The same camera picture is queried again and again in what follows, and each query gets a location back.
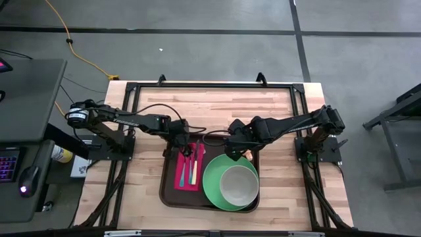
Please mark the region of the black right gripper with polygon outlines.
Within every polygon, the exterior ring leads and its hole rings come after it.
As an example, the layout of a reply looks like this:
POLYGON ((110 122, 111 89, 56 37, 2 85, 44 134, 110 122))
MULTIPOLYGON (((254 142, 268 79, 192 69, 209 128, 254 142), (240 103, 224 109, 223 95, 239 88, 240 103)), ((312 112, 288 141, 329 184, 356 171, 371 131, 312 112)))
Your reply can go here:
POLYGON ((230 149, 230 159, 238 161, 242 158, 245 145, 266 145, 259 136, 263 124, 266 125, 265 118, 253 118, 249 124, 237 118, 229 125, 229 136, 224 140, 224 145, 230 149))

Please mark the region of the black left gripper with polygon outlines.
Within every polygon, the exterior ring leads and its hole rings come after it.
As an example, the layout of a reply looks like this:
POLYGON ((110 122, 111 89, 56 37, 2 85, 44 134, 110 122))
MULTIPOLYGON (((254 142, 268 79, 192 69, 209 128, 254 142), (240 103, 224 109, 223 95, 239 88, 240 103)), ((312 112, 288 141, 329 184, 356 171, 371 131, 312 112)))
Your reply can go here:
POLYGON ((169 142, 178 148, 182 148, 182 155, 186 158, 193 153, 189 143, 189 124, 186 119, 175 120, 169 124, 169 142))

